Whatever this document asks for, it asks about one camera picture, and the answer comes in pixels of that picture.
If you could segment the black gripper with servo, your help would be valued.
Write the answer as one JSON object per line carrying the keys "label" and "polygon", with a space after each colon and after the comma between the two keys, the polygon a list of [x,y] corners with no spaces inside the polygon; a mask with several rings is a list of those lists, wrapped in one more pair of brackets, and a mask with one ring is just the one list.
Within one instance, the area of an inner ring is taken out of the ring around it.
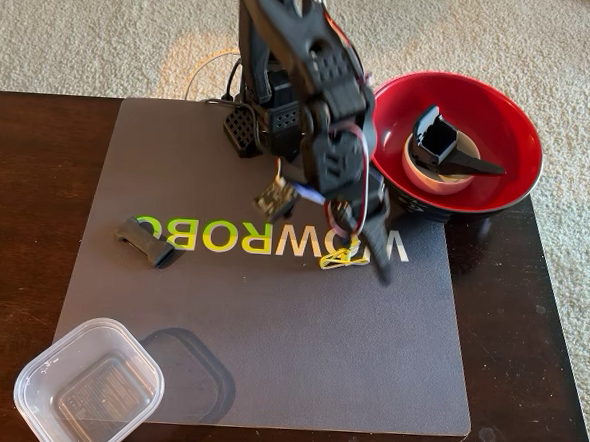
{"label": "black gripper with servo", "polygon": [[389,196],[383,176],[371,165],[372,148],[364,131],[337,127],[332,133],[306,127],[303,169],[306,182],[323,198],[325,217],[335,224],[344,247],[352,244],[358,226],[366,226],[365,242],[379,282],[392,282],[386,254]]}

